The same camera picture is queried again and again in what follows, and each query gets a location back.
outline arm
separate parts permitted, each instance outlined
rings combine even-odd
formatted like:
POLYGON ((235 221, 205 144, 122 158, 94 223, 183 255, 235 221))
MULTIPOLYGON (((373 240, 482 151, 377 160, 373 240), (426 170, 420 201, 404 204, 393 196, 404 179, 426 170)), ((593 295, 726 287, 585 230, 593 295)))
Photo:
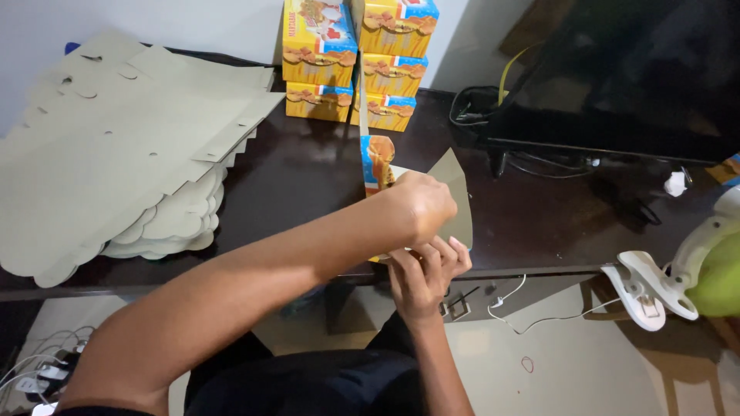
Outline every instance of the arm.
POLYGON ((414 247, 420 260, 405 250, 391 252, 391 288, 401 318, 414 341, 422 385, 432 416, 473 415, 457 373, 439 305, 450 281, 471 268, 468 248, 454 238, 439 237, 414 247))
POLYGON ((431 239, 456 210, 445 185, 411 175, 397 188, 201 264, 95 331, 59 408, 167 415, 169 385, 266 313, 378 253, 431 239))

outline forearm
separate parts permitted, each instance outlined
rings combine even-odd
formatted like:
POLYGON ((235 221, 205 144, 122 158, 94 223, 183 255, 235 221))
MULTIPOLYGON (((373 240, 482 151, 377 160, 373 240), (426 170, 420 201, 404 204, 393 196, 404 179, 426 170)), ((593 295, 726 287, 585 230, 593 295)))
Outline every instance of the forearm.
POLYGON ((472 416, 473 408, 452 358, 442 318, 411 334, 431 416, 472 416))
POLYGON ((62 405, 104 404, 115 392, 139 397, 140 410, 161 412, 158 403, 174 379, 267 312, 373 255, 410 244, 412 218, 390 215, 399 208, 384 198, 226 253, 123 308, 95 332, 62 405))

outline hand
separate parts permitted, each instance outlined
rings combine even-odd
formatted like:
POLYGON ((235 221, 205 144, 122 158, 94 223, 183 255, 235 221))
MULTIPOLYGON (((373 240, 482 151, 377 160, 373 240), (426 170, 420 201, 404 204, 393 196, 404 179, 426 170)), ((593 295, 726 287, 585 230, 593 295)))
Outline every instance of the hand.
POLYGON ((400 204, 404 214, 413 218, 414 240, 409 246, 428 243, 437 235, 437 230, 457 214, 457 204, 447 184, 423 173, 406 172, 392 188, 383 192, 400 204))
POLYGON ((429 244, 412 249, 420 260, 399 249, 389 253, 388 268, 396 309, 414 334, 442 323, 439 306, 450 281, 470 270, 472 263, 468 247, 454 237, 447 244, 435 236, 429 244))

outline white wall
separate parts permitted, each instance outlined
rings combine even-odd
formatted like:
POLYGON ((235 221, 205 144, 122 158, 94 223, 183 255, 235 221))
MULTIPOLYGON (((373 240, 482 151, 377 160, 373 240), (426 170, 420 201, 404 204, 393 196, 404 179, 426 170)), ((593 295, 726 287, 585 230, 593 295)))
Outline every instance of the white wall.
MULTIPOLYGON (((440 22, 422 87, 498 84, 505 59, 497 46, 531 1, 437 0, 440 22), (449 46, 456 52, 447 53, 449 46)), ((148 43, 269 63, 282 6, 283 0, 0 1, 0 135, 17 121, 33 77, 59 59, 68 41, 115 27, 148 43)))

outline yellow cable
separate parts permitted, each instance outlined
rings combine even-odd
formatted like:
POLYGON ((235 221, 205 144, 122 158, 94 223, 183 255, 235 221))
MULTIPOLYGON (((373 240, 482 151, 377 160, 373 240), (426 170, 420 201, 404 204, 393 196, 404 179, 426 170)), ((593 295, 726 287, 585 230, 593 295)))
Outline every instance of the yellow cable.
POLYGON ((503 72, 503 74, 501 74, 501 84, 499 84, 499 107, 501 107, 501 104, 504 103, 504 97, 506 97, 506 93, 508 93, 508 91, 504 90, 504 86, 505 86, 505 82, 506 82, 506 76, 508 74, 509 69, 511 68, 511 64, 513 64, 514 61, 516 61, 524 52, 527 52, 527 50, 529 48, 531 48, 531 47, 532 46, 528 46, 528 47, 524 48, 524 50, 522 52, 517 53, 517 55, 514 56, 508 62, 508 64, 506 64, 506 67, 504 67, 504 72, 503 72))

